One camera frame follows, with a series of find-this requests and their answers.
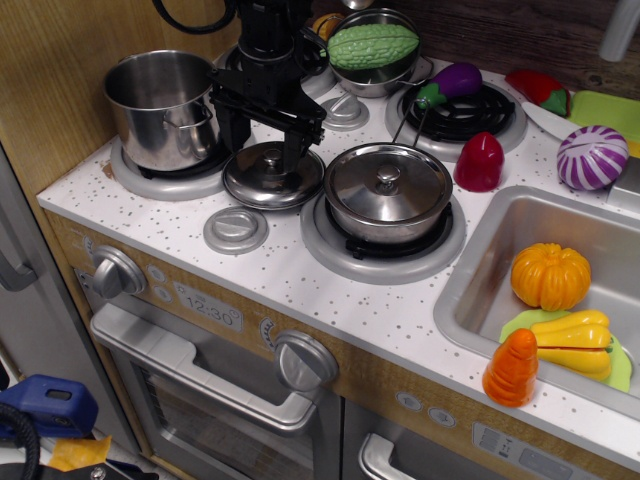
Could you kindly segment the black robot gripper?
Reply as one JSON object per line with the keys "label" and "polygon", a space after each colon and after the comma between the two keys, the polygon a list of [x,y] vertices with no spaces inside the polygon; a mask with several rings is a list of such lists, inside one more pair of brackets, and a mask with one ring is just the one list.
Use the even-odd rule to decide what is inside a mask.
{"label": "black robot gripper", "polygon": [[301,88],[302,71],[291,61],[240,71],[213,68],[210,99],[223,143],[230,152],[244,147],[253,120],[284,132],[282,169],[297,170],[310,145],[324,138],[325,110]]}

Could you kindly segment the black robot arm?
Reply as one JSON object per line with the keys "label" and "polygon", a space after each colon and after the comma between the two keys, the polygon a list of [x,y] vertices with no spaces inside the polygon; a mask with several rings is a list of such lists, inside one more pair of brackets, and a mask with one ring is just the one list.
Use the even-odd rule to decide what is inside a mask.
{"label": "black robot arm", "polygon": [[222,139],[237,152],[255,120],[285,134],[282,171],[290,173],[323,137],[322,109],[301,86],[329,63],[326,42],[307,26],[309,1],[240,1],[241,67],[211,72],[211,101]]}

